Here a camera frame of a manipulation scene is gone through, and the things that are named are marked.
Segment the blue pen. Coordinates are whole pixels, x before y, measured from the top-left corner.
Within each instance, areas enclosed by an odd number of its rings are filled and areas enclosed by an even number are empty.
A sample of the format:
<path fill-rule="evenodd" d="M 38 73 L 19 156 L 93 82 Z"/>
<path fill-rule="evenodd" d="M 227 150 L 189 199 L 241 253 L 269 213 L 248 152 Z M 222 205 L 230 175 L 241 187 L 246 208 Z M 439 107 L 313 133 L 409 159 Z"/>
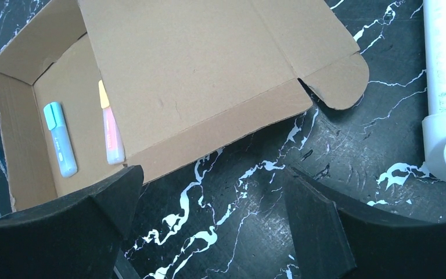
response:
<path fill-rule="evenodd" d="M 62 106 L 51 102 L 43 108 L 46 126 L 51 133 L 59 170 L 64 178 L 69 178 L 78 171 L 72 144 L 67 130 Z"/>

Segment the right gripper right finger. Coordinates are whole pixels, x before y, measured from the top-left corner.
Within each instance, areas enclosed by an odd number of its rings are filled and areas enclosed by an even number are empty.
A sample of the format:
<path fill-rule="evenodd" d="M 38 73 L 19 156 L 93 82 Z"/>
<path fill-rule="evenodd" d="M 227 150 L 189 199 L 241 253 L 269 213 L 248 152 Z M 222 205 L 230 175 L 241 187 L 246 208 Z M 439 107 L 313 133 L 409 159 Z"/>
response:
<path fill-rule="evenodd" d="M 282 185 L 302 278 L 446 278 L 446 222 L 369 206 L 294 167 Z"/>

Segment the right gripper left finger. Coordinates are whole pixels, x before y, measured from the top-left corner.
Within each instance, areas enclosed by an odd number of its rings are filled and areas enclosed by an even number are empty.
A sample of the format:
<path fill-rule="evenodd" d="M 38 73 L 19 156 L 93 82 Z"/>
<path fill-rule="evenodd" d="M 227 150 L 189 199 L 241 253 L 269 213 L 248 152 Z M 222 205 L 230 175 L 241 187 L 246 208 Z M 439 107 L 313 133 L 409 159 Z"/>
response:
<path fill-rule="evenodd" d="M 110 278 L 144 180 L 140 165 L 0 218 L 0 278 Z"/>

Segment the orange small object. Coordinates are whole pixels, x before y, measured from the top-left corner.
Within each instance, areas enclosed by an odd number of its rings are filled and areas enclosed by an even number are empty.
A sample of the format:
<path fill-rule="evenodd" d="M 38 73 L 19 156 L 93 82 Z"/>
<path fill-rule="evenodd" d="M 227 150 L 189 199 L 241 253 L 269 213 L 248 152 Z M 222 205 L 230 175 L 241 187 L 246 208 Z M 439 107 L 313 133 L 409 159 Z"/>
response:
<path fill-rule="evenodd" d="M 106 144 L 106 158 L 110 165 L 125 161 L 125 151 L 110 102 L 102 80 L 98 81 L 100 107 L 103 112 L 103 126 Z"/>

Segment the brown cardboard box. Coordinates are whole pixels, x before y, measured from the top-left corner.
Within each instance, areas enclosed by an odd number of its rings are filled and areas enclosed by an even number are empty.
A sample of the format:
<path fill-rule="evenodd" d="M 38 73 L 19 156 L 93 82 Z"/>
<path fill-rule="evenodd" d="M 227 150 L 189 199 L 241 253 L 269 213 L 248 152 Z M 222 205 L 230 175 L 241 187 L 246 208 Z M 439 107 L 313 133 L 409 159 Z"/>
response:
<path fill-rule="evenodd" d="M 128 165 L 155 180 L 312 101 L 344 110 L 369 67 L 324 1 L 50 1 L 0 52 L 12 210 L 119 171 L 106 160 L 98 81 Z M 58 102 L 78 171 L 62 177 L 43 108 Z"/>

